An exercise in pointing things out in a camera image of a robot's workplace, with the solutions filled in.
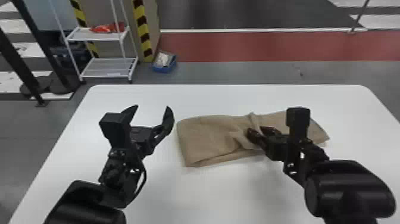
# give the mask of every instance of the black stand base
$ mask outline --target black stand base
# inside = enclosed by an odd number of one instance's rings
[[[47,105],[49,104],[49,102],[50,101],[48,101],[48,100],[45,100],[43,103],[37,103],[36,105],[35,105],[35,107],[47,107]]]
[[[68,86],[64,86],[55,73],[50,74],[49,77],[53,80],[49,90],[55,95],[64,95],[69,94],[70,92],[75,92],[80,86],[80,82],[76,73],[64,73],[64,77],[68,80]]]
[[[49,87],[52,83],[52,79],[48,76],[39,76],[36,78],[37,82],[39,82],[39,86],[36,87],[36,90],[39,94],[44,92],[49,92]],[[28,87],[25,84],[22,84],[20,87],[20,92],[25,97],[31,97],[32,93],[29,91]]]

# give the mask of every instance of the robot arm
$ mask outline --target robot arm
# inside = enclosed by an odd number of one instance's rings
[[[147,175],[142,160],[171,133],[174,114],[167,107],[155,127],[130,126],[137,105],[107,113],[99,122],[111,144],[99,184],[74,181],[50,212],[45,224],[125,224],[124,213],[140,193]]]
[[[273,127],[248,129],[248,139],[273,161],[284,162],[283,172],[304,188],[307,209],[326,224],[377,223],[396,210],[388,186],[352,160],[330,160],[324,150],[307,138],[310,110],[297,107],[286,112],[288,135]]]

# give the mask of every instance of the white table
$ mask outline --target white table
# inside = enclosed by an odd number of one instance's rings
[[[363,86],[105,85],[87,93],[10,223],[42,223],[72,181],[96,182],[110,145],[98,122],[106,112],[139,104],[135,125],[209,115],[311,109],[331,140],[331,158],[354,159],[381,177],[400,201],[400,125]],[[128,223],[323,223],[305,207],[303,190],[266,157],[203,168],[183,167],[176,130],[145,159],[148,181],[125,209]],[[400,223],[400,213],[379,223]]]

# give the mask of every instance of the red object on shelf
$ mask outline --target red object on shelf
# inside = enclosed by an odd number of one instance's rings
[[[125,31],[125,23],[124,22],[118,22],[118,28],[120,29],[120,32]],[[99,26],[93,26],[90,31],[94,33],[118,33],[117,25],[115,23],[110,23],[110,24],[102,24]]]

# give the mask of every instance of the khaki towel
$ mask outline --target khaki towel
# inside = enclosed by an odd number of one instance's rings
[[[187,167],[208,166],[264,152],[247,140],[247,128],[260,131],[260,126],[275,127],[289,133],[286,112],[246,116],[201,116],[178,122],[180,149]],[[329,139],[327,133],[311,119],[308,138],[315,144]]]

